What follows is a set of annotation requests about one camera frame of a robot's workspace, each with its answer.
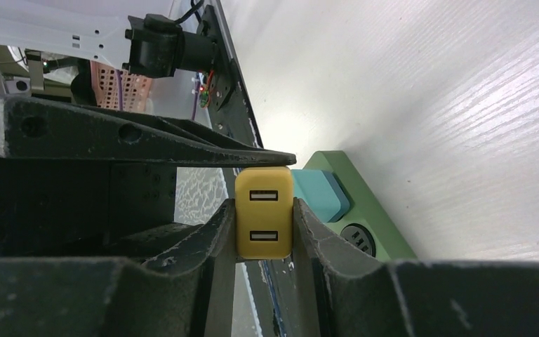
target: black metal bracket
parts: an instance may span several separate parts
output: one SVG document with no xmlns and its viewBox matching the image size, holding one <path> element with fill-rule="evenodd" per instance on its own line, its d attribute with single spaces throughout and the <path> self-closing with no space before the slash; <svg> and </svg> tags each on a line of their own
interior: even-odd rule
<svg viewBox="0 0 539 337">
<path fill-rule="evenodd" d="M 205 225 L 179 231 L 189 234 L 143 265 L 1 258 L 0 336 L 230 336 L 234 214 L 234 200 L 225 201 Z"/>
<path fill-rule="evenodd" d="M 192 121 L 0 96 L 0 256 L 172 223 L 177 166 L 294 162 Z"/>
<path fill-rule="evenodd" d="M 0 96 L 0 158 L 166 162 L 188 167 L 286 166 L 188 120 Z"/>
<path fill-rule="evenodd" d="M 204 14 L 201 16 L 201 22 L 197 27 L 197 34 L 205 39 L 213 41 L 218 47 L 213 63 L 213 76 L 210 82 L 210 105 L 208 110 L 214 113 L 223 107 L 234 91 L 236 86 L 235 78 L 230 72 L 230 57 L 228 56 L 228 46 L 222 37 L 220 31 L 220 22 L 215 12 L 215 7 L 207 5 Z"/>
<path fill-rule="evenodd" d="M 210 39 L 185 32 L 176 22 L 159 14 L 145 18 L 129 16 L 131 40 L 129 62 L 123 68 L 153 79 L 172 77 L 177 69 L 209 72 L 218 53 Z"/>
<path fill-rule="evenodd" d="M 141 265 L 0 259 L 0 336 L 230 336 L 235 215 L 228 199 L 204 225 L 163 226 L 111 249 Z M 381 263 L 302 200 L 293 219 L 296 336 L 539 336 L 539 263 Z"/>
</svg>

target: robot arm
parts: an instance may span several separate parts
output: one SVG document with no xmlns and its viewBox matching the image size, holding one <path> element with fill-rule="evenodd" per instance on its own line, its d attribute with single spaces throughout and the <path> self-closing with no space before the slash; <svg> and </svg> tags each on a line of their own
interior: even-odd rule
<svg viewBox="0 0 539 337">
<path fill-rule="evenodd" d="M 220 52 L 214 39 L 182 27 L 203 2 L 177 20 L 167 18 L 171 4 L 0 0 L 0 45 L 94 60 L 150 78 L 173 76 L 176 69 L 210 72 Z"/>
</svg>

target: pink plastic basket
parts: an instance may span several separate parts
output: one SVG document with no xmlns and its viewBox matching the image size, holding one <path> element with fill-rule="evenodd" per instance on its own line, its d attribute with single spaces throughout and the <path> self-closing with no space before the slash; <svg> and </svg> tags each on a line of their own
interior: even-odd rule
<svg viewBox="0 0 539 337">
<path fill-rule="evenodd" d="M 114 68 L 98 62 L 90 62 L 92 70 L 92 89 L 96 95 L 98 107 L 119 109 L 117 76 Z M 145 104 L 152 79 L 121 71 L 123 85 L 123 110 L 127 112 L 145 112 Z"/>
</svg>

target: green power strip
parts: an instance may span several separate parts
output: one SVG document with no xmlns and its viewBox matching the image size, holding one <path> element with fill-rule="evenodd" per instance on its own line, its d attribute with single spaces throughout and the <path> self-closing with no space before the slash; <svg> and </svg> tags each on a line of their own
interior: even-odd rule
<svg viewBox="0 0 539 337">
<path fill-rule="evenodd" d="M 381 261 L 416 257 L 343 151 L 315 152 L 305 169 L 333 173 L 350 201 L 348 213 L 336 223 L 327 223 L 329 229 L 340 234 L 347 225 L 364 226 L 375 240 L 375 257 Z"/>
</svg>

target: black cable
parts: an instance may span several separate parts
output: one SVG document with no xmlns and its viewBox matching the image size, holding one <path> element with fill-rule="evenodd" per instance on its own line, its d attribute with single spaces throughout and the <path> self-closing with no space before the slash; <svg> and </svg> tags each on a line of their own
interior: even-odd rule
<svg viewBox="0 0 539 337">
<path fill-rule="evenodd" d="M 25 59 L 24 53 L 22 53 L 22 49 L 18 47 L 18 51 L 20 52 L 20 56 L 22 56 L 22 59 L 24 60 L 24 65 L 27 66 L 27 60 Z"/>
<path fill-rule="evenodd" d="M 25 60 L 26 60 L 26 57 L 23 56 L 21 59 L 19 59 L 19 60 L 17 60 L 17 61 L 5 61 L 5 62 L 0 62 L 0 65 L 13 65 L 13 64 L 15 64 L 15 63 L 20 63 L 20 62 L 22 62 L 22 61 L 25 62 Z"/>
<path fill-rule="evenodd" d="M 77 58 L 67 56 L 66 58 L 58 58 L 56 60 L 45 60 L 45 70 L 52 72 L 61 68 L 75 67 L 77 66 Z"/>
<path fill-rule="evenodd" d="M 185 22 L 193 13 L 197 12 L 202 6 L 204 5 L 204 0 L 199 0 L 197 4 L 191 7 L 183 16 L 178 18 L 177 20 L 174 20 L 177 25 L 180 25 L 181 23 Z"/>
<path fill-rule="evenodd" d="M 195 7 L 195 0 L 191 0 L 191 7 Z M 199 9 L 195 11 L 195 18 L 197 19 L 197 22 L 201 23 L 201 14 L 199 14 Z"/>
</svg>

